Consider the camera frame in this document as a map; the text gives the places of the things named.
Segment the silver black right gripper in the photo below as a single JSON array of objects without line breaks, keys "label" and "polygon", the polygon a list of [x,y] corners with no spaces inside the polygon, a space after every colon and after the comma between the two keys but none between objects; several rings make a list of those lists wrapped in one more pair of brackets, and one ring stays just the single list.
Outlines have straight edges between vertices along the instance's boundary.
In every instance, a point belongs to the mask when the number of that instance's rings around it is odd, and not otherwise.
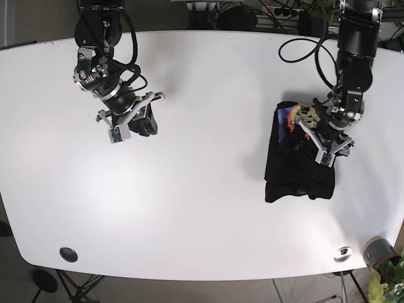
[{"label": "silver black right gripper", "polygon": [[74,69],[73,80],[81,90],[91,92],[107,107],[98,111],[96,121],[104,121],[108,125],[112,143],[126,141],[133,133],[144,137],[157,134],[152,102],[165,98],[164,92],[148,92],[139,96],[122,78],[109,79],[106,64],[98,64],[87,71],[80,63]]}]

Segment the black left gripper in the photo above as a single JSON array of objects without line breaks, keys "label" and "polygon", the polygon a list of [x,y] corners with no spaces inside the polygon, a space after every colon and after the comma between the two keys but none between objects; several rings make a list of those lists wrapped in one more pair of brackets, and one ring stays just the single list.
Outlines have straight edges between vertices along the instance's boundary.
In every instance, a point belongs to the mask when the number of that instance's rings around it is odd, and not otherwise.
[{"label": "black left gripper", "polygon": [[314,106],[297,104],[292,109],[292,131],[299,126],[305,137],[318,149],[315,161],[332,167],[336,157],[348,157],[354,140],[346,129],[362,119],[364,101],[362,92],[332,93],[325,106],[317,99]]}]

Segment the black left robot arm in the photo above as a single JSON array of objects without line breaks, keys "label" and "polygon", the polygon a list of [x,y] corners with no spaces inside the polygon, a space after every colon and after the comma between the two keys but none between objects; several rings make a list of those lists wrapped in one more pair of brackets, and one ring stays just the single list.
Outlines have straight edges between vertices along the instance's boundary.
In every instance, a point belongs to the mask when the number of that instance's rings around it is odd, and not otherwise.
[{"label": "black left robot arm", "polygon": [[300,112],[290,118],[289,124],[298,124],[314,142],[318,164],[332,167],[336,157],[349,156],[354,146],[344,131],[364,113],[382,14],[382,1],[340,1],[336,83],[326,101],[313,100],[313,116]]}]

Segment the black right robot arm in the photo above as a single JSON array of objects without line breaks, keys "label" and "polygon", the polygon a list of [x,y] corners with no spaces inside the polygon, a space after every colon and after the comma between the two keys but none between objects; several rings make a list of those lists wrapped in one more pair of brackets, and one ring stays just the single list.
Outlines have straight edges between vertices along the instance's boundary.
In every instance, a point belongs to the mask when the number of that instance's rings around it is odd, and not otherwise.
[{"label": "black right robot arm", "polygon": [[[112,143],[126,141],[133,133],[156,135],[158,125],[151,103],[165,98],[165,94],[139,96],[138,89],[131,86],[135,80],[146,78],[136,63],[138,41],[124,1],[77,1],[76,7],[80,19],[74,30],[78,54],[73,81],[105,105],[96,120],[108,125]],[[114,48],[123,33],[122,21],[127,23],[132,41],[132,56],[127,63],[114,59]]]}]

